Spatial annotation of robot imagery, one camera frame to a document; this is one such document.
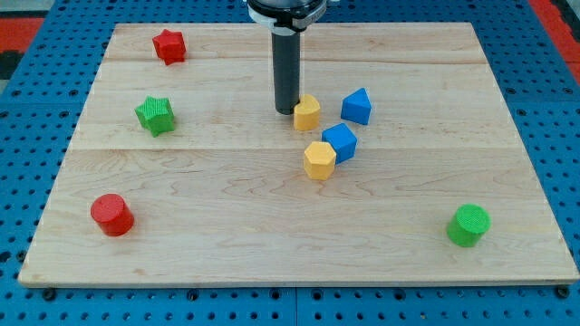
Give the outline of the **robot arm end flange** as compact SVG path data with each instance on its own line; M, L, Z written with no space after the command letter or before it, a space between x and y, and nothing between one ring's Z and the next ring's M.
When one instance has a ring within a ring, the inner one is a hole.
M272 33L301 33L319 20L327 8L326 0L247 0L248 13Z

